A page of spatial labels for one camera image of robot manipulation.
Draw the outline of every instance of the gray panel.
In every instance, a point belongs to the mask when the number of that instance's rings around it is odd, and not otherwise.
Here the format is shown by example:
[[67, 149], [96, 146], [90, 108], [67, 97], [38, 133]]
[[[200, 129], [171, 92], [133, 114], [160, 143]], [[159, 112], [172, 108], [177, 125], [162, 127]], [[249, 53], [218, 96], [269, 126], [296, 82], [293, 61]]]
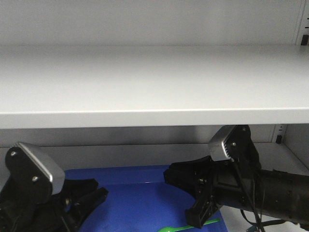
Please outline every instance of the gray panel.
[[[136, 144], [204, 144], [221, 126], [2, 129], [0, 147], [16, 142], [38, 146], [89, 146]], [[250, 125], [255, 143], [271, 142], [274, 125]]]
[[0, 44], [292, 44], [301, 2], [3, 0]]
[[167, 165], [208, 154], [206, 144], [44, 147], [63, 169]]
[[284, 143], [309, 168], [309, 124], [288, 125]]

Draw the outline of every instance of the wire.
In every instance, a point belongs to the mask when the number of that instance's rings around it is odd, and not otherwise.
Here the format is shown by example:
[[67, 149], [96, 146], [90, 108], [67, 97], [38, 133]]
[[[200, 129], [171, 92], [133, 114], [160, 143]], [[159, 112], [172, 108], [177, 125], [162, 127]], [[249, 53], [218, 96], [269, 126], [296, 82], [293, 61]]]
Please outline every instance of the wire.
[[11, 232], [15, 232], [16, 231], [17, 225], [18, 225], [17, 222], [18, 222], [19, 218], [20, 218], [20, 215], [15, 219], [15, 221], [14, 221], [14, 223], [12, 225], [12, 228], [11, 228]]
[[261, 218], [261, 221], [262, 221], [262, 212], [263, 212], [263, 208], [264, 208], [264, 200], [265, 200], [265, 187], [264, 187], [264, 182], [263, 181], [261, 181], [261, 183], [262, 183], [262, 186], [263, 186], [263, 199], [262, 199], [262, 205], [261, 205], [261, 216], [260, 216], [260, 218]]
[[[241, 212], [241, 215], [243, 216], [243, 218], [244, 218], [249, 224], [251, 224], [251, 225], [253, 225], [253, 226], [257, 226], [256, 223], [251, 222], [251, 221], [249, 221], [249, 220], [247, 219], [247, 217], [246, 217], [246, 215], [245, 215], [245, 212], [244, 212], [242, 209], [240, 210], [240, 212]], [[283, 223], [285, 223], [285, 222], [287, 222], [287, 221], [286, 221], [286, 220], [282, 220], [282, 219], [277, 219], [277, 220], [264, 221], [264, 222], [261, 222], [261, 224], [262, 224], [262, 226], [264, 227], [264, 226], [279, 225], [279, 224], [283, 224]]]
[[234, 168], [236, 170], [237, 176], [239, 178], [241, 188], [244, 191], [244, 193], [245, 193], [245, 195], [247, 197], [247, 200], [248, 200], [248, 202], [249, 202], [249, 204], [250, 204], [250, 206], [252, 208], [252, 211], [254, 213], [255, 220], [256, 220], [256, 226], [258, 227], [259, 230], [261, 230], [262, 232], [265, 232], [265, 230], [264, 230], [264, 228], [263, 228], [263, 226], [261, 224], [261, 219], [260, 219], [259, 215], [257, 214], [255, 208], [254, 208], [254, 205], [252, 203], [251, 197], [250, 197], [250, 195], [249, 195], [249, 193], [248, 193], [248, 191], [246, 189], [245, 183], [243, 182], [243, 180], [241, 178], [241, 174], [240, 174], [239, 168], [238, 168], [238, 166], [237, 166], [237, 164], [235, 162], [232, 162], [232, 163], [233, 163], [233, 166], [234, 166]]
[[252, 199], [253, 199], [253, 210], [256, 211], [256, 208], [255, 208], [255, 181], [254, 179], [252, 179], [252, 182], [253, 182], [253, 193], [252, 193]]

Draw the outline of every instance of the screw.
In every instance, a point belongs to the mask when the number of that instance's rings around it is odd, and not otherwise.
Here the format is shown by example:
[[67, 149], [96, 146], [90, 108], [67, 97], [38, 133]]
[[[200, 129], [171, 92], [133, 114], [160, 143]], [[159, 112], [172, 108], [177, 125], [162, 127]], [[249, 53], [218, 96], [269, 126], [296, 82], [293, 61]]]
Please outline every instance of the screw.
[[66, 206], [69, 206], [70, 203], [71, 203], [70, 199], [69, 199], [69, 198], [66, 198], [66, 199], [65, 199], [65, 203], [66, 203]]
[[203, 178], [200, 178], [198, 179], [199, 183], [201, 184], [205, 184], [207, 182], [207, 180], [203, 179]]
[[39, 178], [37, 177], [37, 176], [34, 176], [33, 178], [32, 178], [32, 182], [37, 182], [39, 180]]

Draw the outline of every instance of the white shelf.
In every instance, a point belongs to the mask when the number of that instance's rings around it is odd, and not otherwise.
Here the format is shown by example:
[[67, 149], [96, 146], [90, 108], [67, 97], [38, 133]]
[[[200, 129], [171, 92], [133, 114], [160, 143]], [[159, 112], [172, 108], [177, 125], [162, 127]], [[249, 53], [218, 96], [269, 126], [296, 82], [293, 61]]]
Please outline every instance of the white shelf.
[[0, 128], [309, 123], [300, 46], [2, 46]]

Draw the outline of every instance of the green spoon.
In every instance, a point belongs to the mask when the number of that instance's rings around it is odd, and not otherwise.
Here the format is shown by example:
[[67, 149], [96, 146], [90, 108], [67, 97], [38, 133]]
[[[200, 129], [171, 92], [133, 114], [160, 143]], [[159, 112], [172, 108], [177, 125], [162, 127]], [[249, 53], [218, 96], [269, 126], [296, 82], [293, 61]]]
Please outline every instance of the green spoon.
[[[212, 224], [212, 223], [215, 223], [215, 222], [218, 222], [218, 221], [220, 221], [220, 219], [209, 220], [209, 221], [206, 221], [204, 225]], [[176, 231], [187, 230], [187, 229], [190, 229], [190, 228], [193, 228], [193, 226], [183, 226], [183, 227], [178, 227], [178, 228], [164, 227], [164, 228], [160, 229], [158, 232], [176, 232]]]

